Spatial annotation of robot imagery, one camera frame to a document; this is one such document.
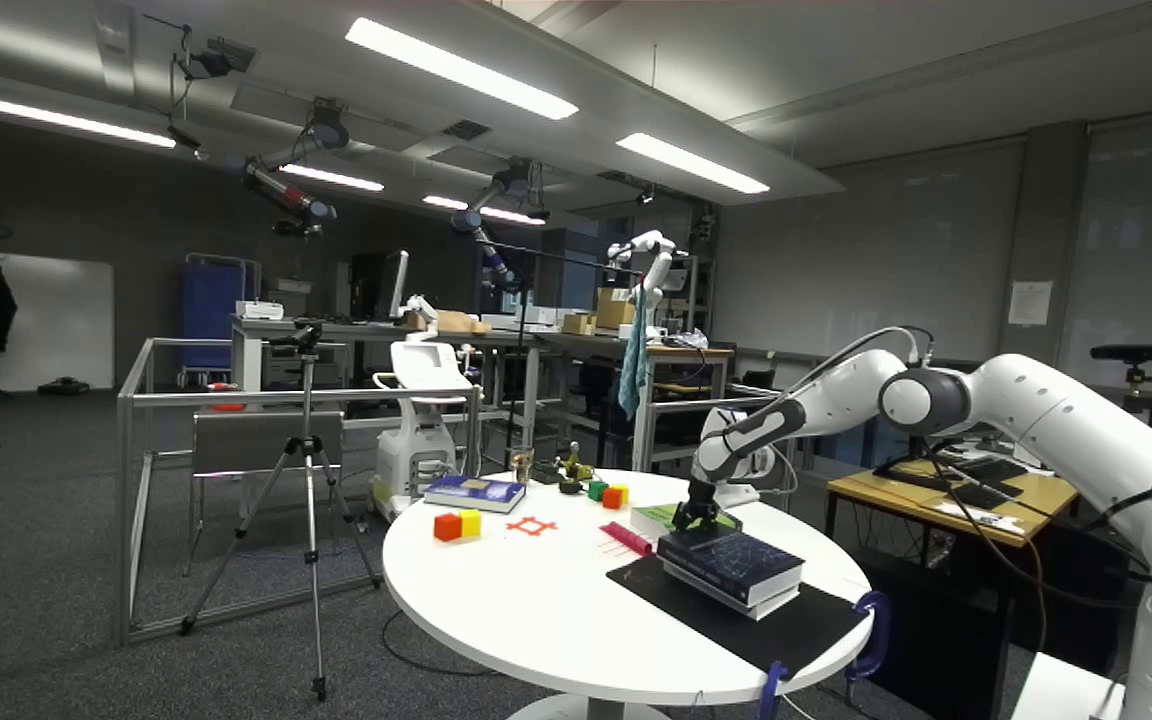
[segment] ceiling light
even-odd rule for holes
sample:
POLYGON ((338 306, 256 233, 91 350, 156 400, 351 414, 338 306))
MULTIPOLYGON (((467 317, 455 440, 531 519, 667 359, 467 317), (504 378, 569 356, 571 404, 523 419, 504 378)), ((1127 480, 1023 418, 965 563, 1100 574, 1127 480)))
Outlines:
POLYGON ((538 112, 538 117, 549 117, 549 121, 563 121, 563 117, 576 117, 576 106, 543 93, 543 87, 531 87, 523 81, 513 81, 504 72, 494 72, 475 59, 463 59, 455 54, 446 54, 437 45, 423 45, 415 35, 405 35, 398 30, 384 30, 378 22, 351 22, 351 30, 343 34, 343 39, 361 45, 361 50, 374 50, 380 57, 393 57, 400 64, 411 64, 411 70, 423 70, 431 77, 446 77, 451 84, 463 84, 474 93, 486 93, 486 97, 495 97, 504 106, 517 106, 523 112, 538 112))
POLYGON ((284 166, 281 174, 310 178, 310 180, 321 180, 321 183, 343 183, 343 187, 361 187, 361 194, 384 194, 384 183, 378 183, 368 178, 341 178, 341 174, 323 174, 323 170, 310 170, 310 166, 284 166))
MULTIPOLYGON (((423 196, 423 205, 431 205, 431 207, 455 207, 455 211, 467 207, 467 205, 455 200, 455 196, 423 196)), ((494 220, 504 220, 504 224, 543 224, 541 216, 523 216, 523 211, 507 211, 507 207, 481 207, 481 211, 494 216, 494 220)))
POLYGON ((20 121, 36 121, 36 126, 59 126, 59 130, 91 134, 91 137, 127 141, 127 145, 176 149, 176 141, 160 137, 160 134, 142 134, 142 130, 123 130, 123 126, 106 126, 106 121, 47 112, 47 110, 11 106, 11 101, 0 101, 0 117, 20 117, 20 121))
POLYGON ((658 166, 674 166, 681 174, 705 178, 705 180, 723 183, 723 187, 745 194, 745 196, 768 194, 768 183, 760 183, 745 174, 733 174, 709 155, 683 154, 683 149, 665 145, 665 141, 646 137, 646 134, 624 137, 619 149, 652 155, 658 166))

